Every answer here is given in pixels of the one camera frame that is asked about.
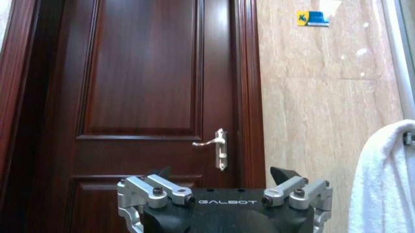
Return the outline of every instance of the blue sticker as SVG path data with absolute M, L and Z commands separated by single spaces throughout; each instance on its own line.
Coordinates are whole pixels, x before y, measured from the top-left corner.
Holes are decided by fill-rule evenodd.
M 297 11 L 297 25 L 328 27 L 329 21 L 320 11 Z

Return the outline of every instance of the towel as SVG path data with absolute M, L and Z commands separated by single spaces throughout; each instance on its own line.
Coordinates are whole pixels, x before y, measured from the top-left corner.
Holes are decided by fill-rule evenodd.
M 415 233 L 415 149 L 403 133 L 415 121 L 381 128 L 359 158 L 351 191 L 348 233 Z

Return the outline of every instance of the silver door handle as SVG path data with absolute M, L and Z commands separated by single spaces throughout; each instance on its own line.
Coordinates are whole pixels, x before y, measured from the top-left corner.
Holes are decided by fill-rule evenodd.
M 217 137 L 217 138 L 209 140 L 208 142 L 203 142 L 203 143 L 193 142 L 192 146 L 203 147 L 203 146 L 207 146 L 208 144 L 212 144 L 212 143 L 225 144 L 227 142 L 221 137 Z
M 195 147 L 203 147 L 209 144 L 216 144 L 216 168 L 219 168 L 221 171 L 225 170 L 228 166 L 228 132 L 225 132 L 223 129 L 219 129 L 215 133 L 215 138 L 204 143 L 193 142 L 192 146 Z

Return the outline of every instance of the beige marble wall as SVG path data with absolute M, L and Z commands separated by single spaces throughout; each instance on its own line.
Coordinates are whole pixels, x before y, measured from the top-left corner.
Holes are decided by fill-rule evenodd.
M 256 4 L 265 164 L 331 181 L 325 233 L 343 233 L 361 147 L 380 127 L 401 119 L 381 3 Z M 296 26 L 296 10 L 325 10 L 329 27 Z

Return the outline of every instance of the screw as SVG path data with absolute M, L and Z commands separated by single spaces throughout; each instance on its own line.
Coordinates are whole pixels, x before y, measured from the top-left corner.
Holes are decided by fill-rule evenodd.
M 153 194 L 157 195 L 157 196 L 161 195 L 163 194 L 163 188 L 161 187 L 155 187 L 153 188 Z
M 193 196 L 187 196 L 184 199 L 184 205 L 191 206 L 195 203 L 196 199 Z
M 304 197 L 305 195 L 305 192 L 301 188 L 297 188 L 295 191 L 293 191 L 293 195 L 296 195 L 297 197 Z
M 263 197 L 260 202 L 265 207 L 269 207 L 272 205 L 272 199 L 269 197 Z

